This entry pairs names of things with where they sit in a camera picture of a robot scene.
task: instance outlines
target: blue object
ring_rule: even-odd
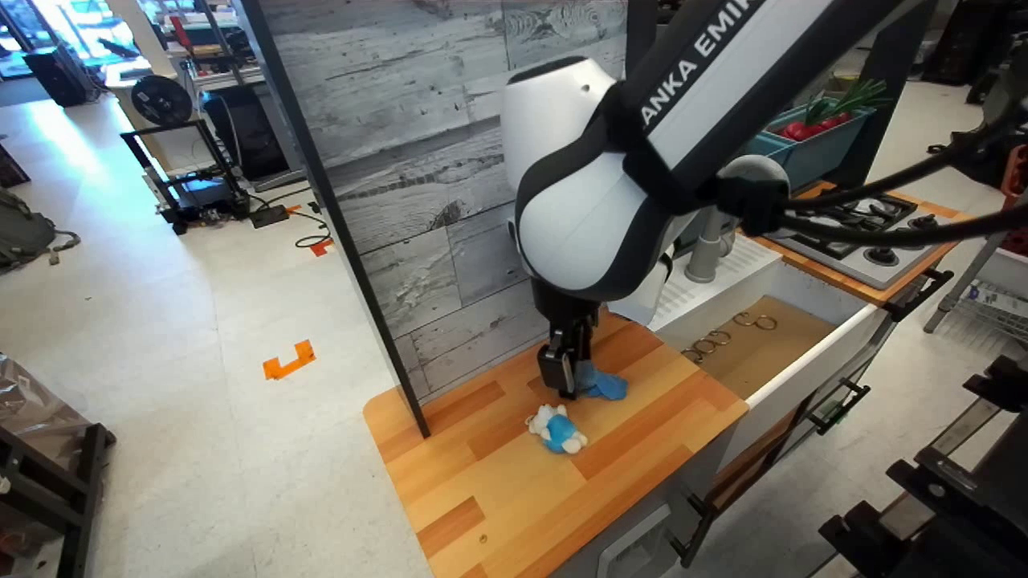
[[[546,420],[546,433],[549,433],[546,449],[565,451],[565,444],[574,436],[574,422],[565,415],[554,415]]]
[[[831,172],[859,140],[874,109],[853,109],[848,120],[821,133],[814,133],[805,140],[791,140],[777,133],[787,120],[798,120],[804,116],[805,116],[805,104],[787,109],[745,143],[750,155],[775,158],[791,172],[791,188],[805,188],[826,172]]]
[[[589,397],[608,397],[608,401],[620,401],[631,394],[631,386],[620,375],[600,371],[593,362],[578,362],[578,389]]]

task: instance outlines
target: gray wood-panel wall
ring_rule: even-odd
[[[502,85],[591,54],[622,72],[622,0],[260,0],[422,397],[546,332],[512,246]]]

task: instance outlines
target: floor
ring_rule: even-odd
[[[913,82],[876,169],[973,120],[962,89]],[[16,192],[82,236],[59,267],[0,277],[0,345],[118,433],[94,575],[428,575],[360,417],[395,375],[342,252],[292,246],[316,225],[178,236],[117,133],[108,95],[67,112],[8,104],[0,124],[31,176]],[[968,213],[998,202],[956,172],[913,192]],[[970,401],[962,383],[1009,348],[962,314],[925,336],[925,314],[895,330],[848,422],[724,517],[698,575],[804,575],[826,556],[826,517],[895,494],[882,467],[927,444]],[[260,362],[296,339],[319,360],[268,383]]]
[[[31,71],[29,71],[23,51],[10,51],[10,54],[0,56],[0,78],[3,78],[3,79],[29,78],[29,72],[31,72]]]
[[[0,79],[0,104],[47,99],[36,78]]]

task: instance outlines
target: wooden table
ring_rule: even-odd
[[[821,194],[826,188],[831,188],[831,181],[820,181],[814,188],[805,188],[804,194]],[[915,200],[909,192],[894,192],[895,200],[909,200],[915,202],[922,213],[933,213],[939,222],[962,222],[968,218],[963,213],[955,213],[948,204],[935,204],[935,202],[925,202],[925,200]],[[909,267],[901,278],[894,278],[886,289],[876,289],[876,286],[867,286],[862,278],[850,278],[845,277],[842,270],[829,267],[829,262],[820,262],[805,252],[798,252],[795,246],[782,246],[775,242],[770,236],[761,236],[764,246],[777,250],[791,267],[808,274],[808,277],[820,277],[863,301],[874,301],[874,305],[886,305],[894,301],[895,294],[904,294],[915,278],[925,277],[925,270],[939,267],[940,256],[948,256],[956,242],[935,242],[915,267]]]
[[[631,322],[603,316],[593,357],[631,378],[631,397],[569,405],[591,441],[578,456],[527,433],[527,417],[559,401],[535,348],[429,401],[429,441],[399,389],[367,405],[433,575],[554,575],[745,415],[739,394]]]

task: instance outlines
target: metal rack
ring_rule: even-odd
[[[821,524],[840,550],[815,575],[1025,575],[1025,369],[998,357],[963,389],[981,394],[915,463],[894,463],[904,494],[876,509],[867,499]],[[998,411],[1019,415],[981,465],[952,456]]]
[[[77,472],[64,472],[19,436],[0,429],[0,504],[60,531],[59,578],[87,575],[89,526],[100,499],[107,451],[117,436],[94,422]]]
[[[1028,143],[1013,146],[1006,160],[1006,179],[1003,179],[1003,194],[1006,204],[1025,204],[1025,172],[1028,172]],[[962,305],[973,305],[976,316],[989,316],[998,330],[1009,336],[1028,342],[1028,256],[1019,256],[1006,250],[1009,234],[994,234],[987,236],[987,246],[970,260],[963,277],[955,282],[955,289],[939,301],[935,314],[925,324],[925,332],[935,332],[935,326]],[[996,308],[976,298],[968,298],[973,293],[998,293],[1009,294],[1013,301],[1025,301],[1025,314],[1013,308]]]

